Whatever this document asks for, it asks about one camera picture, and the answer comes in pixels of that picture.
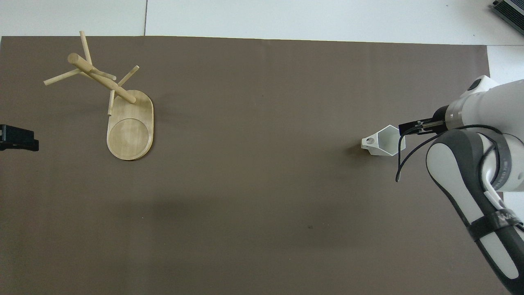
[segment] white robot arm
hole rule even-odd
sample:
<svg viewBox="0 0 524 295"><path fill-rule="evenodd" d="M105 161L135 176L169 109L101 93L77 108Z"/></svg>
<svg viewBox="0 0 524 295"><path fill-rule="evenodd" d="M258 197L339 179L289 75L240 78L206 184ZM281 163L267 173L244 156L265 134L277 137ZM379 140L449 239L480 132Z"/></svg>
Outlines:
<svg viewBox="0 0 524 295"><path fill-rule="evenodd" d="M498 86L487 76L402 135L439 134L428 172L512 294L524 294L524 228L497 192L524 191L524 80Z"/></svg>

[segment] wooden base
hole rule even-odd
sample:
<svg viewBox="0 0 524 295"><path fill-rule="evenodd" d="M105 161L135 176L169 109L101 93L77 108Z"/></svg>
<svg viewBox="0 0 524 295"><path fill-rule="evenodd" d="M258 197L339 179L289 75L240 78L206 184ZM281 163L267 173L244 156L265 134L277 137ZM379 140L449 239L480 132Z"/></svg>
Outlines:
<svg viewBox="0 0 524 295"><path fill-rule="evenodd" d="M128 90L136 97L130 104L120 96L113 101L112 115L107 123L107 147L122 160L132 161L144 156L153 143L153 103L145 93Z"/></svg>

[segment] wooden peg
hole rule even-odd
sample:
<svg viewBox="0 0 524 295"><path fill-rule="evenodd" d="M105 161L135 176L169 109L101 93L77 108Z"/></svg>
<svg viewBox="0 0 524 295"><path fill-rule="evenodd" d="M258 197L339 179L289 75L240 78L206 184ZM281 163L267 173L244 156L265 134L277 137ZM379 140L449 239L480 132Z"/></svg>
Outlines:
<svg viewBox="0 0 524 295"><path fill-rule="evenodd" d="M111 90L109 92L109 108L107 109L107 114L112 115L113 114L113 102L115 101L115 90Z"/></svg>
<svg viewBox="0 0 524 295"><path fill-rule="evenodd" d="M93 64L91 60L91 54L89 53L88 40L85 38L84 31L80 31L80 39L82 40L82 47L84 48L85 59L90 65Z"/></svg>
<svg viewBox="0 0 524 295"><path fill-rule="evenodd" d="M63 73L63 74L61 74L61 75L58 75L58 76L56 76L56 77L53 77L53 78L51 78L51 79L47 79L47 80L45 80L43 83L47 86L47 85L49 85L49 84L53 84L53 83L55 83L55 82L58 82L58 81L63 80L63 79L65 79L65 78L69 78L69 77L74 76L74 75L76 75L76 74L78 74L78 73L81 73L81 72L82 72L82 71L81 71L80 69L74 69L74 70L71 70L71 71L69 71L69 72L67 72L67 73Z"/></svg>
<svg viewBox="0 0 524 295"><path fill-rule="evenodd" d="M96 75L99 75L99 76L102 76L102 77L106 77L107 79L111 79L111 80L116 80L116 76L112 75L112 74L108 74L106 72L102 72L102 71L99 71L95 68L92 68L89 72L93 73L93 74L96 74Z"/></svg>
<svg viewBox="0 0 524 295"><path fill-rule="evenodd" d="M109 80L109 79L107 79L105 77L102 77L102 76L99 76L99 75L91 73L91 70L92 69L96 69L96 68L93 67L92 65L90 65L85 59L80 57L78 54L76 54L76 53L69 54L68 57L67 57L67 61L70 64L75 65L81 71L86 73L89 77L93 78L98 83L100 83L103 86L105 86L107 89L115 90L115 93L117 95L119 95L120 97L122 97L123 99L125 99L127 102L129 102L131 104L135 103L136 98L133 95L131 95L130 93L128 93L124 88L118 86L117 83L115 83L115 82L113 82L113 81L111 81L111 80Z"/></svg>
<svg viewBox="0 0 524 295"><path fill-rule="evenodd" d="M127 80L129 80L129 78L131 78L131 76L136 72L138 71L140 67L139 66L134 66L133 69L131 69L131 71L129 71L129 73L127 73L123 78L122 80L120 80L120 82L118 82L118 86L122 86Z"/></svg>

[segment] white floor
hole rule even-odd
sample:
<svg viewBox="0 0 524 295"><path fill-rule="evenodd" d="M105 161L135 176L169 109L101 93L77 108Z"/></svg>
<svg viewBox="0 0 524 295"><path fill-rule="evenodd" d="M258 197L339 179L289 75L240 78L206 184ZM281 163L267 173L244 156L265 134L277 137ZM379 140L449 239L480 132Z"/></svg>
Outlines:
<svg viewBox="0 0 524 295"><path fill-rule="evenodd" d="M491 0L1 0L2 36L199 36L488 45L491 77L524 79L524 36ZM506 202L524 218L524 194Z"/></svg>

